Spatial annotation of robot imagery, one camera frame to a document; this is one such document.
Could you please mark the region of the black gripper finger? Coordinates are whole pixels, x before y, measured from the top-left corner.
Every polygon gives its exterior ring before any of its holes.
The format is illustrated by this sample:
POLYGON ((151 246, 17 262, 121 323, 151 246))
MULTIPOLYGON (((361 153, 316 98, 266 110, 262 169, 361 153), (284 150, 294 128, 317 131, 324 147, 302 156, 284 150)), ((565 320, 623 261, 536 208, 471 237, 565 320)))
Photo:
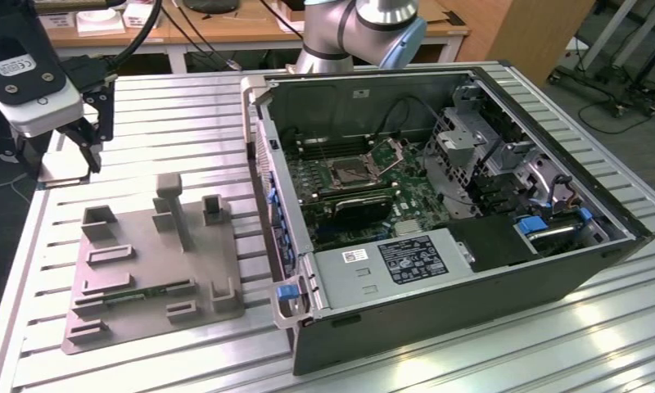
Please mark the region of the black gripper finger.
POLYGON ((57 132, 77 145, 90 173, 99 172, 98 152, 102 143, 113 138, 114 86, 115 82, 110 81, 94 91, 82 93, 83 102, 97 111, 94 123, 81 117, 57 128, 57 132))
POLYGON ((39 166, 42 149, 34 139, 23 137, 17 133, 7 121, 0 117, 0 156, 22 166, 39 166))

